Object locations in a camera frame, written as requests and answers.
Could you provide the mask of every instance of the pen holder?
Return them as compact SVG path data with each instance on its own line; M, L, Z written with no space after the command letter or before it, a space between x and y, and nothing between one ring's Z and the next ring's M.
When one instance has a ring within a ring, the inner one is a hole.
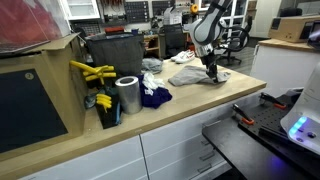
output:
M95 105L103 129L107 129L121 124L120 115L122 110L120 106L119 95L116 89L107 88L106 95L111 97L111 108L107 109L107 112L102 105Z

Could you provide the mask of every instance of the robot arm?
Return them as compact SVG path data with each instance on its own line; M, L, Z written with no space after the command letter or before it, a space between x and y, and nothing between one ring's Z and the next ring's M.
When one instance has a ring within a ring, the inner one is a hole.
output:
M196 53L201 58L202 64L207 67L207 75L214 81L217 78L217 65L215 62L214 47L215 41L221 32L227 28L225 22L220 18L233 0L212 0L208 11L202 19L193 22L190 27L190 37L195 45Z

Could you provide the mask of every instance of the white cloth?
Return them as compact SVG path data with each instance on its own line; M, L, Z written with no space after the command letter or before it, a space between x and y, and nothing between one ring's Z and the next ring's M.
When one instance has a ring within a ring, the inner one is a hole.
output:
M164 82L162 79L155 79L153 74L150 72L147 72L144 74L142 83L148 88L148 89L157 89L158 87L165 88Z

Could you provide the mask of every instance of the storage rack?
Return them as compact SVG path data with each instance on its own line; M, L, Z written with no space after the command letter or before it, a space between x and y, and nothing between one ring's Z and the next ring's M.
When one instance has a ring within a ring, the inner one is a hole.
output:
M125 2L124 9L128 23L149 22L148 1Z
M173 5L173 1L152 1L153 16L163 15L164 11Z

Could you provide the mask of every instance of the white wall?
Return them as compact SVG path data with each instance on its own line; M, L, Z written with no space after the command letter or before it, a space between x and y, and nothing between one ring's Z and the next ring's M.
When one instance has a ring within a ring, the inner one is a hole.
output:
M258 0L257 13L252 22L250 36L268 38L269 28L274 17L277 17L281 0Z

